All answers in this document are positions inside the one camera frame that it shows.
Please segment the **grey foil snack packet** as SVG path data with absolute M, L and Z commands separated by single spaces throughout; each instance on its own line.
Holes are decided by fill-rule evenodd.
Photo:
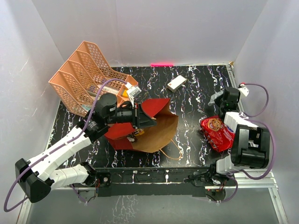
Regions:
M 216 99 L 219 98 L 219 97 L 222 97 L 223 92 L 224 92 L 224 91 L 219 91 L 219 92 L 216 92 L 215 94 L 213 94 L 213 95 L 210 97 L 210 101 L 208 102 L 208 106 L 215 105 L 215 104 L 216 104 Z

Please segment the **red paper bag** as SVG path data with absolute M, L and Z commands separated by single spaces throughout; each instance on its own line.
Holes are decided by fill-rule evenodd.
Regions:
M 114 150 L 133 150 L 155 153 L 173 141 L 178 127 L 178 116 L 170 111 L 169 98 L 152 98 L 142 102 L 144 111 L 155 118 L 157 124 L 144 128 L 144 134 L 134 136 L 135 129 L 130 123 L 114 124 L 105 134 L 105 138 Z M 136 138 L 129 142 L 127 136 Z

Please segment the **red cookie snack bag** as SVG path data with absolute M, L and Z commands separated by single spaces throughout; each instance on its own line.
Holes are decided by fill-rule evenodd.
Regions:
M 232 147 L 235 134 L 218 115 L 203 119 L 200 126 L 215 151 L 223 152 Z

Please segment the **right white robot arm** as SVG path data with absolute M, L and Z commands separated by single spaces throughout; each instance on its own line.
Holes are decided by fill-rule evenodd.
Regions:
M 209 106 L 218 107 L 218 115 L 224 125 L 234 133 L 231 152 L 214 162 L 208 173 L 209 182 L 219 185 L 225 175 L 242 172 L 252 180 L 265 178 L 275 160 L 275 142 L 270 128 L 257 126 L 251 115 L 241 112 L 238 104 L 249 94 L 249 83 L 237 88 L 226 87 L 210 97 Z

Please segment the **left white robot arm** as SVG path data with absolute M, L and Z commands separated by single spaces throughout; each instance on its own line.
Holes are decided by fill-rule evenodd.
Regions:
M 27 198 L 36 203 L 60 187 L 76 183 L 94 185 L 97 172 L 88 162 L 71 168 L 60 169 L 59 166 L 106 134 L 110 124 L 121 123 L 129 123 L 141 129 L 157 124 L 155 119 L 143 110 L 141 104 L 133 105 L 126 101 L 118 106 L 114 94 L 103 94 L 86 117 L 53 147 L 28 161 L 20 159 L 15 163 L 18 183 Z

